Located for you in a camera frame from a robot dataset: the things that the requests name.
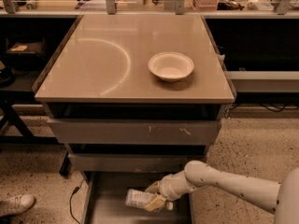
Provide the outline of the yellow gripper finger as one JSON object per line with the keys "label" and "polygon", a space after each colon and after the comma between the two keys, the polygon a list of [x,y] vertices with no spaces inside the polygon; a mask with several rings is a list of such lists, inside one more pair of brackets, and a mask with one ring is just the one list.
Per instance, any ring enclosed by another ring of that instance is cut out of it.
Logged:
{"label": "yellow gripper finger", "polygon": [[153,212],[157,209],[163,208],[166,203],[166,198],[162,195],[155,194],[153,199],[144,206],[144,209],[149,212]]}
{"label": "yellow gripper finger", "polygon": [[145,191],[147,193],[159,193],[160,192],[160,181],[155,181],[154,183],[150,184]]}

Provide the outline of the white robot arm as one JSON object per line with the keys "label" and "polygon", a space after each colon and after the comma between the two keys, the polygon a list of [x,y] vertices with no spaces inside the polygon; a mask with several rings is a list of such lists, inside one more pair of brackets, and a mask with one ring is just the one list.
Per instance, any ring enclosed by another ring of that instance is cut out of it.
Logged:
{"label": "white robot arm", "polygon": [[154,198],[147,211],[193,193],[203,186],[213,186],[273,214],[274,224],[299,224],[299,168],[291,170],[281,182],[236,175],[216,170],[201,161],[188,162],[184,170],[167,175],[150,185],[146,192]]}

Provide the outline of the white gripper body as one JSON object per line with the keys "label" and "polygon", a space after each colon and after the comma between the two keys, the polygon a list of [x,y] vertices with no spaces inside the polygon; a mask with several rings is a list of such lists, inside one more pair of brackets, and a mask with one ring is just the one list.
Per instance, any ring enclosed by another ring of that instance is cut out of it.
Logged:
{"label": "white gripper body", "polygon": [[173,175],[167,175],[160,180],[159,193],[169,202],[173,202],[180,198],[173,188],[174,184],[175,178]]}

